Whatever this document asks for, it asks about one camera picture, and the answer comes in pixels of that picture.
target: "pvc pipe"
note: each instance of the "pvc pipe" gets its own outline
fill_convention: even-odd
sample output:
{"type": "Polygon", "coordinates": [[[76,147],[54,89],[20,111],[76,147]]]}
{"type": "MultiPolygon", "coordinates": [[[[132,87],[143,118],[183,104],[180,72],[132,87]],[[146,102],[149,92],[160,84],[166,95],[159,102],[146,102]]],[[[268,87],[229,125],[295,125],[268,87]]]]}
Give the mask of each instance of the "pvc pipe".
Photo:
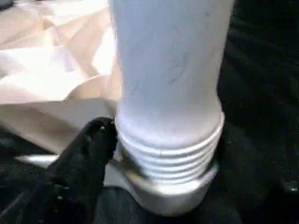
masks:
{"type": "Polygon", "coordinates": [[[155,213],[192,209],[217,171],[211,159],[224,115],[216,86],[232,5],[110,0],[123,75],[116,125],[130,164],[126,175],[137,201],[155,213]]]}

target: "white pipe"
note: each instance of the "white pipe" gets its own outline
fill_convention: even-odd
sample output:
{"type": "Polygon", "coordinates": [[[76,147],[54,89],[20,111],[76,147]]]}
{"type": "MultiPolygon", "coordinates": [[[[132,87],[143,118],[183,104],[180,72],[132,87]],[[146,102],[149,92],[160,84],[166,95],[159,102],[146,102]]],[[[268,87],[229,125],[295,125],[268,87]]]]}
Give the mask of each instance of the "white pipe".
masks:
{"type": "Polygon", "coordinates": [[[202,198],[203,179],[215,175],[208,165],[224,123],[216,85],[232,3],[110,0],[123,74],[116,125],[125,157],[138,168],[126,169],[128,179],[146,192],[137,200],[153,212],[191,209],[199,198],[182,196],[202,198]]]}

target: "black cloth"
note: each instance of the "black cloth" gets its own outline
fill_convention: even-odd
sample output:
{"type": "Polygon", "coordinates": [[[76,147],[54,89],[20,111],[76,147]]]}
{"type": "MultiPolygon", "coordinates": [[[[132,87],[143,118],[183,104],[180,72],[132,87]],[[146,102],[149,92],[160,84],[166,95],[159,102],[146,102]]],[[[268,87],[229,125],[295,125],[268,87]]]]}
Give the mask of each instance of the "black cloth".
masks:
{"type": "MultiPolygon", "coordinates": [[[[109,188],[98,198],[95,224],[299,223],[298,9],[295,0],[235,4],[218,83],[226,115],[220,171],[201,205],[181,217],[161,217],[128,192],[109,188]]],[[[0,163],[5,203],[43,172],[12,155],[42,149],[5,131],[0,138],[0,154],[8,152],[0,163]]]]}

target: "white cylinder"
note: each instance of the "white cylinder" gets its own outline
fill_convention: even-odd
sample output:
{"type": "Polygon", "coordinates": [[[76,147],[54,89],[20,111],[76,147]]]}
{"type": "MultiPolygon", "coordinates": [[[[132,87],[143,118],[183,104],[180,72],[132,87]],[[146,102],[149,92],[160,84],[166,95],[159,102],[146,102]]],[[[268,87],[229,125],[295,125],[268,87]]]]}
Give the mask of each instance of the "white cylinder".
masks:
{"type": "Polygon", "coordinates": [[[151,183],[206,172],[224,116],[216,86],[233,0],[110,0],[123,74],[116,125],[151,183]]]}

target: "crumpled paper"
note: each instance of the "crumpled paper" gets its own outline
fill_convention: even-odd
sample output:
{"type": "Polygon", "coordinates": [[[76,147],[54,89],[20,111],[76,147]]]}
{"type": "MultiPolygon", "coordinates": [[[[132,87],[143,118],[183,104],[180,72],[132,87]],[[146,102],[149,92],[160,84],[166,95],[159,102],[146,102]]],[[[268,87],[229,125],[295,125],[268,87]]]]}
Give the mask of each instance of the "crumpled paper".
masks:
{"type": "Polygon", "coordinates": [[[0,125],[60,153],[88,121],[113,117],[121,97],[107,2],[16,7],[34,11],[42,29],[0,42],[0,125]]]}

